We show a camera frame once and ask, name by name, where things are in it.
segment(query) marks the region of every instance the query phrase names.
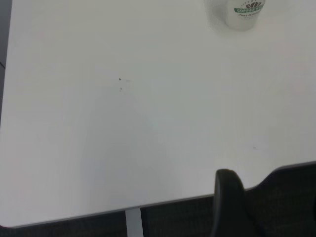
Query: white table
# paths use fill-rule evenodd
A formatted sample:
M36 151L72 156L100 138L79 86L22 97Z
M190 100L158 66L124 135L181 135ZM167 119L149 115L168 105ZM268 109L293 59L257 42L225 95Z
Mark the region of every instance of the white table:
M255 29L203 0L15 0L0 129L0 225L246 188L316 153L316 1Z

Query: green logo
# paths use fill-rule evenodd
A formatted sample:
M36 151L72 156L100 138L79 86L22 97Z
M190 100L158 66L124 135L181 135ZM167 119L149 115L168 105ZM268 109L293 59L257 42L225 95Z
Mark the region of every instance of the green logo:
M259 11L263 8L264 4L262 4L262 2L257 2L256 0L255 0L255 2L253 2L253 1L254 0L252 0L252 3L245 2L244 4L242 4L240 6L240 8L234 8L235 12L237 12L237 13L253 12L253 11Z

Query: white paper cup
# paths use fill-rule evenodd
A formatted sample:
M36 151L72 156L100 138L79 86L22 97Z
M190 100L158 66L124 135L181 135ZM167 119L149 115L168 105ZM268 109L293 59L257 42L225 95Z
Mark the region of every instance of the white paper cup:
M251 29L266 0L228 0L226 24L237 31Z

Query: white surface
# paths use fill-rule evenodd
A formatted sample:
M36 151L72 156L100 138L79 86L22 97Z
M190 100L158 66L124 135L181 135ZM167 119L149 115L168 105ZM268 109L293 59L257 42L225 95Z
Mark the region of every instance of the white surface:
M12 0L0 0L0 62L5 65Z
M316 2L219 34L203 0L16 0L0 225L246 188L316 153Z
M142 215L140 208L125 211L128 237L143 237Z

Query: cup logo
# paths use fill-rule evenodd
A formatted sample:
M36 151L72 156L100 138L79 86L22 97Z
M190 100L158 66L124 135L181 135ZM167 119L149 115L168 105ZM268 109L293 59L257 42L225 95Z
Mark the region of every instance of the cup logo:
M246 1L240 6L240 8L234 8L234 10L237 13L249 13L255 11L256 14L263 8L264 2L264 0Z

